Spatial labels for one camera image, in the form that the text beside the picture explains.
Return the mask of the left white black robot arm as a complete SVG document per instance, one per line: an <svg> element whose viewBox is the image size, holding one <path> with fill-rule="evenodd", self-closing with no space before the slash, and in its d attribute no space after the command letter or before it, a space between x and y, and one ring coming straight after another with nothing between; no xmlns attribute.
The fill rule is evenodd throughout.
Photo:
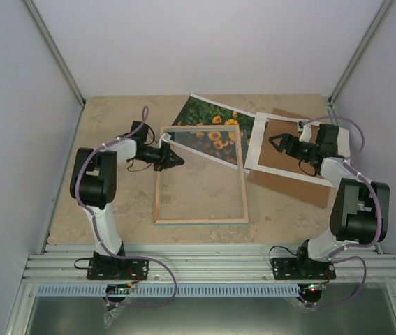
<svg viewBox="0 0 396 335"><path fill-rule="evenodd" d="M150 127L134 121L128 133L92 149L77 150L71 175L70 194L86 213L94 235L95 258L105 258L103 271L121 278L127 270L124 244L112 213L117 194L117 166L126 161L142 161L161 172L184 164L168 142L147 144Z"/></svg>

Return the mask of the wooden picture frame with glass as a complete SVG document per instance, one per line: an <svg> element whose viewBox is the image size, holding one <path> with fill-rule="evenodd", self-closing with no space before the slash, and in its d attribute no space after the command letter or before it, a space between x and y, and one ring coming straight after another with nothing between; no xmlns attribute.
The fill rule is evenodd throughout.
<svg viewBox="0 0 396 335"><path fill-rule="evenodd" d="M237 163L229 164L213 156L173 141L173 133L233 131ZM184 164L156 175L155 225L247 224L249 212L244 179L240 130L238 126L164 126L170 133L170 148Z"/></svg>

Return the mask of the white paper mat border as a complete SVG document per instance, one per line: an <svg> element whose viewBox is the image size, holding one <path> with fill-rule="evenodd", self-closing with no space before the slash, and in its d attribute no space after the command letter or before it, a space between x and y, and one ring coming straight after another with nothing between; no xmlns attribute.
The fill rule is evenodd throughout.
<svg viewBox="0 0 396 335"><path fill-rule="evenodd" d="M265 172L268 174L274 174L280 177L286 177L313 184L339 188L339 183L341 179L348 175L346 168L342 167L342 160L340 158L329 158L327 163L322 163L321 178L310 177L306 174L288 172L286 170L280 170L274 167L267 167L259 164L263 136L265 133L266 123L268 121L280 120L291 122L291 124L295 126L295 129L298 129L298 124L300 121L304 124L308 122L312 126L318 126L321 123L321 120L331 118L331 116L317 117L315 119L304 119L302 117L291 118L279 116L277 114L257 112L255 115L254 125L251 133L251 140L247 151L247 158L244 165L245 168L254 171Z"/></svg>

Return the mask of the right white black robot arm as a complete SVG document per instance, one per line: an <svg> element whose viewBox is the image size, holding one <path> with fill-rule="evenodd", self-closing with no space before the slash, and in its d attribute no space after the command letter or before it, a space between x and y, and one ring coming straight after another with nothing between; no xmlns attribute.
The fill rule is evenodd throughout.
<svg viewBox="0 0 396 335"><path fill-rule="evenodd" d="M354 169L338 152L339 127L319 124L310 141L312 126L299 121L300 135L282 133L269 137L279 152L309 164L314 176L329 181L337 190L329 228L297 249L293 261L300 278L326 277L334 272L332 259L348 248L367 248L387 234L390 188L371 181Z"/></svg>

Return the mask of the sunflower photo print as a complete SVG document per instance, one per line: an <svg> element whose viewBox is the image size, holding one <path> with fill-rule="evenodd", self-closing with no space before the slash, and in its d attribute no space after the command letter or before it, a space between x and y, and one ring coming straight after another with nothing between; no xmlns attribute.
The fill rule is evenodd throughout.
<svg viewBox="0 0 396 335"><path fill-rule="evenodd" d="M246 160L254 115L234 107L191 94L176 116L174 126L238 126L242 160ZM233 131L195 131L173 133L173 141L213 156L229 164L237 163L236 136Z"/></svg>

